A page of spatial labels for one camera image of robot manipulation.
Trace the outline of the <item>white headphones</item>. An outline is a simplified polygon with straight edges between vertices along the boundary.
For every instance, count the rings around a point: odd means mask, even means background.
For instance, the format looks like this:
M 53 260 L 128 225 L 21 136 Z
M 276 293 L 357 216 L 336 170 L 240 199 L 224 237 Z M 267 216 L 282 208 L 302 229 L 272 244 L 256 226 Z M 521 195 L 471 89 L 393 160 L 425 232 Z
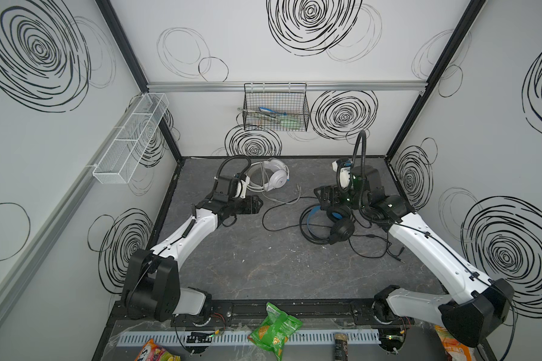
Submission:
M 290 180 L 290 169 L 281 160 L 270 158 L 250 165 L 245 173 L 247 190 L 254 193 L 260 193 L 264 198 L 277 203 L 278 205 L 293 205 L 302 197 L 302 189 L 296 186 L 297 196 L 291 201 L 280 200 L 268 195 L 273 190 L 284 187 Z

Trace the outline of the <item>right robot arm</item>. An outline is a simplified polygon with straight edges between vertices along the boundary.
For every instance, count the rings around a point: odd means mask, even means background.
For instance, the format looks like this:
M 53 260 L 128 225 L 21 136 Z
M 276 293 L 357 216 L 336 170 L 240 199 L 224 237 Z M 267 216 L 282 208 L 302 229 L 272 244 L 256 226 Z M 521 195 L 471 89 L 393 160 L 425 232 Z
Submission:
M 437 277 L 444 295 L 417 293 L 391 285 L 373 298 L 373 317 L 381 324 L 415 318 L 442 326 L 459 343 L 479 346 L 515 314 L 513 287 L 504 279 L 494 280 L 472 266 L 442 240 L 398 195 L 388 195 L 377 169 L 366 164 L 367 135 L 358 133 L 352 156 L 335 162 L 336 183 L 314 190 L 333 226 L 326 237 L 310 227 L 300 230 L 309 242 L 333 245 L 348 242 L 355 234 L 356 216 L 377 225 L 411 250 Z

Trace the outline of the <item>black blue headphones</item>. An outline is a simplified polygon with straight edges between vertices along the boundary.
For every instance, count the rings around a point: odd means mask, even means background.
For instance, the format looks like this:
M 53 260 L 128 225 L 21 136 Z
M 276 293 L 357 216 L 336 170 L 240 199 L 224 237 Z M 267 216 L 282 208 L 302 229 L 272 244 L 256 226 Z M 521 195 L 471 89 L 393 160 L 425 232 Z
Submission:
M 369 227 L 357 220 L 353 210 L 347 206 L 330 206 L 323 209 L 319 203 L 307 206 L 299 215 L 296 224 L 289 224 L 279 228 L 270 228 L 266 224 L 266 219 L 271 211 L 278 210 L 281 207 L 294 205 L 296 199 L 280 205 L 275 205 L 263 213 L 261 218 L 262 227 L 271 233 L 279 233 L 284 230 L 297 228 L 303 238 L 313 244 L 319 246 L 335 245 L 346 242 L 352 251 L 359 257 L 367 260 L 378 260 L 385 256 L 390 256 L 394 260 L 402 261 L 400 256 L 405 248 L 401 248 L 396 254 L 391 252 L 391 241 L 388 236 L 378 236 L 371 233 L 356 233 L 356 225 L 368 230 Z M 384 248 L 381 254 L 367 255 L 358 252 L 353 243 L 352 238 L 376 239 L 384 243 Z

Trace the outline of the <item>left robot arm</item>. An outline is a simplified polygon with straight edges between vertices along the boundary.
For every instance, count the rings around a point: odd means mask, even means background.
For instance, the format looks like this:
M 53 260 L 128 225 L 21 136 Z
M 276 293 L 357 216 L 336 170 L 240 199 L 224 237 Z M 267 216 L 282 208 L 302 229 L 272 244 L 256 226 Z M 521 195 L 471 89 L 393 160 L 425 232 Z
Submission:
M 251 167 L 248 156 L 225 159 L 208 195 L 191 206 L 191 216 L 171 236 L 151 249 L 138 249 L 130 258 L 121 295 L 132 320 L 152 317 L 163 322 L 174 315 L 206 320 L 209 294 L 180 285 L 179 270 L 185 260 L 211 233 L 240 214 L 257 214 L 263 201 L 247 194 Z

